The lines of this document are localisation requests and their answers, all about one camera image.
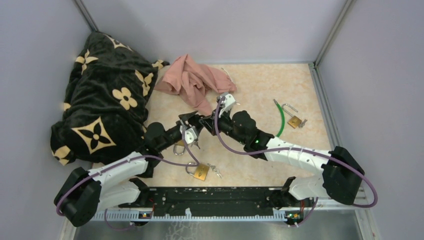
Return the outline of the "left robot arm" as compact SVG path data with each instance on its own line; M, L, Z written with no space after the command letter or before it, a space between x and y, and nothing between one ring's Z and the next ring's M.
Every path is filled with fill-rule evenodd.
M153 122L147 127L144 143L138 150L103 167L76 168L54 199L56 213L80 227L99 211L146 206L150 189L137 176L152 173L155 161L164 160L161 152L177 142L196 143L203 129L202 119L204 116L197 112L181 114L176 125L168 130Z

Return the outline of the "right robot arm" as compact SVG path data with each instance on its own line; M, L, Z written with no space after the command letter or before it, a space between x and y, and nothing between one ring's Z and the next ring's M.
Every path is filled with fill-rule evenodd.
M313 173L312 177L287 179L281 193L287 206L316 197L331 198L348 206L355 204L365 172L346 148L316 150L284 141L257 128L256 121L245 110L233 116L224 113L218 119L202 116L199 123L214 136L225 134L242 144L242 155Z

